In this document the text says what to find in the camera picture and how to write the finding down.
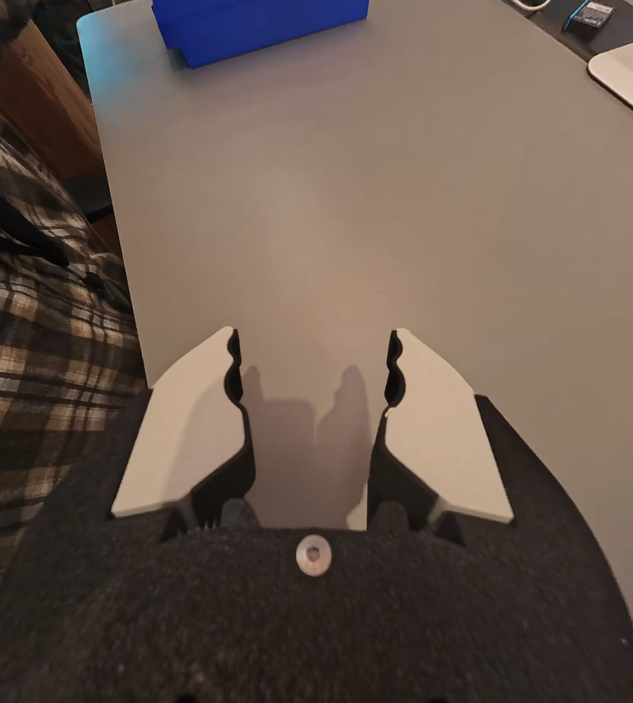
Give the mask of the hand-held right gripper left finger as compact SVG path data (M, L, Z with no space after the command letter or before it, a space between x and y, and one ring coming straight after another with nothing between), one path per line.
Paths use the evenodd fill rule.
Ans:
M242 398L239 331L224 326L154 383L111 515L170 508L186 530L218 528L256 478Z

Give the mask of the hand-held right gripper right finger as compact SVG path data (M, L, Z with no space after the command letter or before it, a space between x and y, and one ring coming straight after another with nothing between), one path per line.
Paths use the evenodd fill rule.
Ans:
M509 526L514 512L465 378L405 328L391 331L386 406L366 484L366 529L417 532L449 515Z

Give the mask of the blue plastic bin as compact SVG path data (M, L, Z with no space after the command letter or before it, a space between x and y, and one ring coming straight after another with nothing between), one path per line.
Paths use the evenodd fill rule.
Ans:
M368 1L153 1L169 51L208 66L364 20Z

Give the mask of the person's plaid shirt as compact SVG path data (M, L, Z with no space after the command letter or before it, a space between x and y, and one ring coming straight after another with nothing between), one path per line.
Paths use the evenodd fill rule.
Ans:
M0 117L0 582L24 531L146 376L121 260Z

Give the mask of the brown wooden board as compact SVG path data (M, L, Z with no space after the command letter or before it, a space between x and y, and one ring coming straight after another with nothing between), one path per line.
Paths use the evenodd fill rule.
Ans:
M0 52L0 115L62 183L106 181L93 105L33 21Z

